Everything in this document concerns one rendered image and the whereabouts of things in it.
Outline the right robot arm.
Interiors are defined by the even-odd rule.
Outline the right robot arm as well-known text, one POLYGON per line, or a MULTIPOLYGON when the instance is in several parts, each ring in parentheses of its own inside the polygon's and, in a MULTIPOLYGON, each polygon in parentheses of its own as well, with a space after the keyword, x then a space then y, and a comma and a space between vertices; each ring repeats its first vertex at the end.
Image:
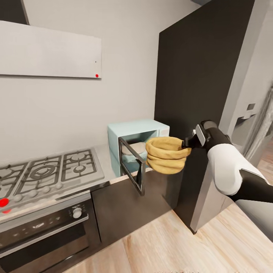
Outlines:
POLYGON ((206 148, 216 189, 236 205, 273 243, 273 186, 246 160, 210 120, 201 121, 193 138, 185 138, 183 147, 206 148))

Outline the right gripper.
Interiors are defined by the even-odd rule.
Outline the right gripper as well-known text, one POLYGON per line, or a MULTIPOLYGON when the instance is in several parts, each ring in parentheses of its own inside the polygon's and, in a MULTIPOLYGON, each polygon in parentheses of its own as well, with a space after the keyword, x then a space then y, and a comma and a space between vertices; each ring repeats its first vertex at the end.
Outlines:
POLYGON ((203 149, 202 147, 202 144, 201 143, 197 143, 195 141, 195 138, 185 138, 184 141, 182 141, 182 148, 183 147, 192 147, 192 148, 201 148, 203 149))

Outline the popcorn bag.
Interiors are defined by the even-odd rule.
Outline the popcorn bag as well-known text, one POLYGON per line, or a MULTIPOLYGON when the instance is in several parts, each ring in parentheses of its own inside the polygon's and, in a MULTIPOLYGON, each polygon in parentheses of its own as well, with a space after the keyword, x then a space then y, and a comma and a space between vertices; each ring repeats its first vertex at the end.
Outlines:
POLYGON ((179 173, 185 166, 192 147, 183 147, 182 140, 175 137, 154 137, 145 144, 146 165, 163 174, 179 173))

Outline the microwave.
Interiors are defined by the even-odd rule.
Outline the microwave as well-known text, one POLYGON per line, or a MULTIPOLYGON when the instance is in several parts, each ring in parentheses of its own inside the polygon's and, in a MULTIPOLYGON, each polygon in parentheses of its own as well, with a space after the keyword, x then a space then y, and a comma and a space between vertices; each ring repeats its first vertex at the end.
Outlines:
POLYGON ((169 126, 154 119, 143 119, 113 123, 107 128, 111 151, 142 197, 145 194, 145 144, 154 137, 167 137, 169 126))

